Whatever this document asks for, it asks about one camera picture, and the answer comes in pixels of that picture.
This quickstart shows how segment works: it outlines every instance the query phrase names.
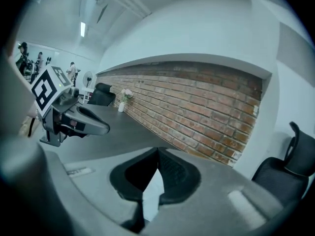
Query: standing fan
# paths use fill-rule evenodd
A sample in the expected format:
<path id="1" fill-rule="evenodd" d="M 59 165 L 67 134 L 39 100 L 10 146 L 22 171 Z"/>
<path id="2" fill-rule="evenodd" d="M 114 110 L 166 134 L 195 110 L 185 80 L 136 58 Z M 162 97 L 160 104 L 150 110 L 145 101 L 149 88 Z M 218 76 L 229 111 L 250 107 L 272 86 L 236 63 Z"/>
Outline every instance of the standing fan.
<path id="1" fill-rule="evenodd" d="M 91 82 L 92 82 L 93 75 L 91 72 L 86 72 L 85 75 L 83 76 L 83 85 L 88 87 Z"/>

